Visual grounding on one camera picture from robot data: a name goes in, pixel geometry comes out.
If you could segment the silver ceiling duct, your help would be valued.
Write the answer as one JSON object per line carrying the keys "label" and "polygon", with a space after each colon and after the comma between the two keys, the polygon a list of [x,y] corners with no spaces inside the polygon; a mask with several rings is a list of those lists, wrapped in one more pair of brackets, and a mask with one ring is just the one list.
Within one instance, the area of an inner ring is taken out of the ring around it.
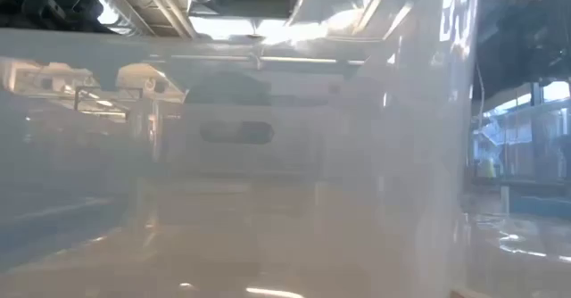
{"label": "silver ceiling duct", "polygon": [[98,16],[98,21],[111,31],[120,35],[148,36],[155,35],[150,26],[143,20],[128,0],[98,0],[103,6],[103,11]]}

